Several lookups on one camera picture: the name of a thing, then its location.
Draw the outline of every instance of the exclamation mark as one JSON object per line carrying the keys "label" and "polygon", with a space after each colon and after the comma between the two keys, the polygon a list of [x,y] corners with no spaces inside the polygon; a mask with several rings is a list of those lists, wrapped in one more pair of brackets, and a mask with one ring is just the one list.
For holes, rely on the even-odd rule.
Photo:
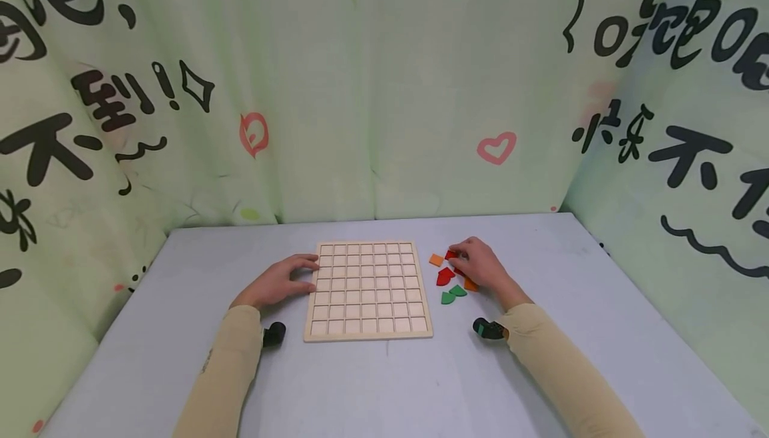
{"label": "exclamation mark", "polygon": [[174,100],[176,95],[174,94],[174,89],[171,87],[171,81],[168,80],[166,69],[161,63],[155,62],[152,63],[152,70],[155,71],[156,78],[158,79],[158,83],[160,83],[160,88],[163,90],[163,94],[165,94],[167,98],[171,99],[168,104],[171,105],[173,110],[178,111],[179,103]]}

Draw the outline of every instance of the black object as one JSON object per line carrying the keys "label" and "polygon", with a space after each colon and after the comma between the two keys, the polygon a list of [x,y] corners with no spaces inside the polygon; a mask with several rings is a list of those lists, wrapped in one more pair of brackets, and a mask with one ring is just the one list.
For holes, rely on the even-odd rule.
{"label": "black object", "polygon": [[486,321],[484,318],[478,318],[473,322],[473,331],[484,340],[502,340],[505,338],[505,327],[496,321]]}
{"label": "black object", "polygon": [[283,343],[283,338],[286,336],[286,325],[280,321],[275,321],[269,328],[264,330],[264,336],[262,337],[262,348],[278,347],[280,343]]}

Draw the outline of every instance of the hand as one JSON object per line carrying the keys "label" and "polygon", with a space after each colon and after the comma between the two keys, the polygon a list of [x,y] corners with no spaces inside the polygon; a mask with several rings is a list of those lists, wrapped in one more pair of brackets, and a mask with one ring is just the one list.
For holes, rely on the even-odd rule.
{"label": "hand", "polygon": [[290,273],[294,270],[318,270],[320,267],[315,261],[318,261],[318,255],[295,254],[275,262],[241,291],[230,307],[245,304],[261,310],[262,307],[283,301],[289,296],[315,291],[315,285],[311,282],[290,280]]}
{"label": "hand", "polygon": [[459,244],[452,244],[449,250],[459,252],[462,256],[451,258],[451,266],[464,272],[478,285],[489,287],[505,311],[524,302],[533,302],[507,274],[491,247],[479,238],[471,236]]}

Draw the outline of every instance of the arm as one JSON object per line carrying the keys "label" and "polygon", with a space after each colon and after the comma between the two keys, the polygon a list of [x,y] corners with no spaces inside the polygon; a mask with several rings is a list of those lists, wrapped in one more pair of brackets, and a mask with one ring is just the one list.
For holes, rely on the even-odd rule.
{"label": "arm", "polygon": [[497,320],[507,344],[531,373],[575,438],[644,438],[609,384],[545,311],[533,304],[485,242],[471,237],[451,250],[454,267],[488,286],[507,310]]}
{"label": "arm", "polygon": [[317,270],[317,260],[313,254],[295,254],[274,263],[236,297],[219,326],[173,438],[237,436],[243,401],[262,353],[259,310],[287,296],[314,291],[312,283],[290,281],[289,277],[300,268]]}

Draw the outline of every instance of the left hand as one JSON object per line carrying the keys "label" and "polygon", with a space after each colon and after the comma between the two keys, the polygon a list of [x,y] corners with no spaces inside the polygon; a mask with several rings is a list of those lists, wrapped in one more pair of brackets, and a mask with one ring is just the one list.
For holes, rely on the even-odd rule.
{"label": "left hand", "polygon": [[311,282],[291,281],[290,273],[302,268],[318,270],[320,267],[316,261],[318,255],[295,254],[275,262],[241,291],[230,307],[248,305],[262,310],[262,307],[283,301],[289,296],[315,291],[315,285]]}

